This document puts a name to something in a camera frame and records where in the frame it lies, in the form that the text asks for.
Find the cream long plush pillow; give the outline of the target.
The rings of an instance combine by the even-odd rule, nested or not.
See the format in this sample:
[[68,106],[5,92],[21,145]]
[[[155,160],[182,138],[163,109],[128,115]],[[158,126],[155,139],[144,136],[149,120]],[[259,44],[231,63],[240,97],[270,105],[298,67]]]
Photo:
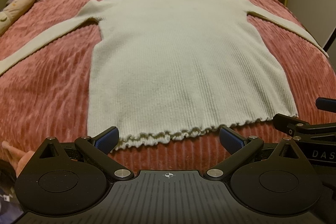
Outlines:
[[1,11],[1,35],[27,12],[36,0],[13,0],[8,6]]

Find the white ribbed knit sweater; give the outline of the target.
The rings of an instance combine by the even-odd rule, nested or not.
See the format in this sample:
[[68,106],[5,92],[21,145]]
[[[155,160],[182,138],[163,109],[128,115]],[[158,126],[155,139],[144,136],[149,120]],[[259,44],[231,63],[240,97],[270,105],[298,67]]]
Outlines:
[[316,45],[297,24],[248,0],[90,0],[2,60],[1,72],[93,20],[101,42],[90,68],[91,137],[116,126],[118,148],[139,147],[278,113],[295,117],[285,72],[248,15]]

